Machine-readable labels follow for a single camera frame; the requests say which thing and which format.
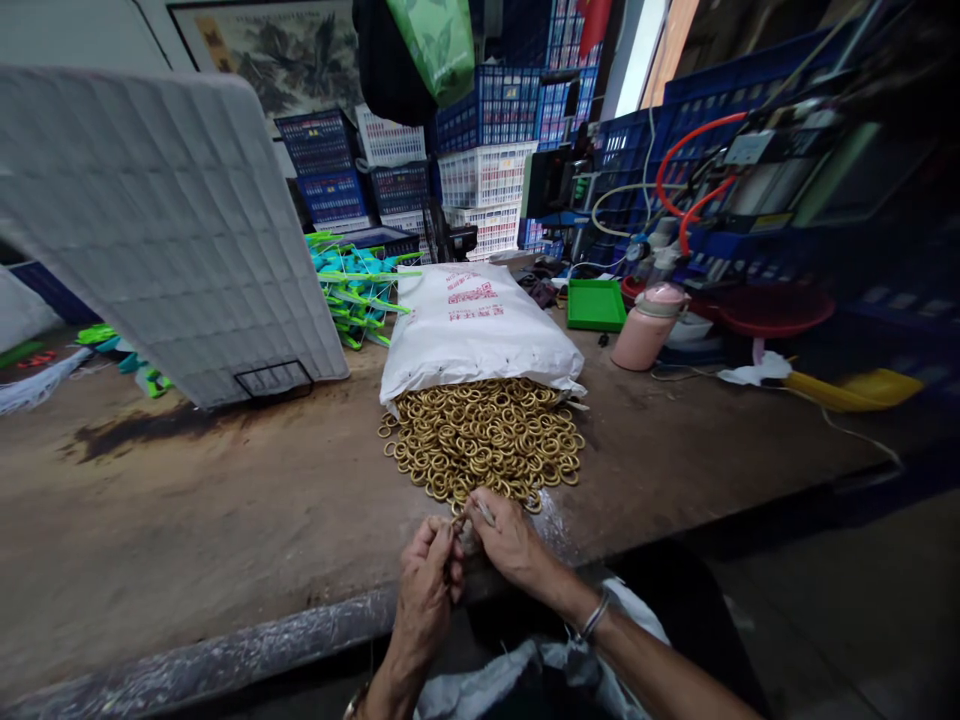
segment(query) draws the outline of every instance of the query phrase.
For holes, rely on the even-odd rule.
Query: painting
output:
[[[267,130],[275,118],[363,102],[350,0],[169,4],[201,72],[229,72],[257,93]]]

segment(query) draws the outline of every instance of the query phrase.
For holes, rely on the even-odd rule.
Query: plastic bag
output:
[[[619,578],[605,580],[611,604],[637,625],[670,644],[657,616]],[[416,720],[474,720],[486,714],[513,690],[529,666],[562,670],[571,687],[587,686],[615,718],[649,720],[637,699],[620,683],[613,669],[587,643],[571,638],[566,644],[531,639],[516,650],[487,663],[477,672],[441,675],[426,684],[417,701]]]
[[[473,27],[467,0],[387,0],[423,84],[449,107],[473,88]]]
[[[526,377],[578,397],[583,354],[510,271],[489,263],[425,265],[397,282],[397,318],[380,402],[407,390],[488,378]]]

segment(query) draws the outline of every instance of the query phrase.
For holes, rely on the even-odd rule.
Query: tassel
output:
[[[46,402],[57,386],[91,355],[93,350],[83,348],[33,377],[9,385],[0,385],[0,415],[9,415],[18,410],[33,410],[37,405]]]

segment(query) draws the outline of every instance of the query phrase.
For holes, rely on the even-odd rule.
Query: pile of brass rings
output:
[[[541,488],[579,482],[586,444],[558,399],[526,378],[442,385],[398,397],[399,421],[385,414],[377,434],[399,428],[384,455],[455,516],[481,485],[538,513]]]

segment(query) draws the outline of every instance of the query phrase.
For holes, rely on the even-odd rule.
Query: floor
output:
[[[960,491],[708,563],[777,720],[960,717]],[[439,667],[464,672],[488,659],[456,614]],[[364,676],[228,716],[339,718]]]

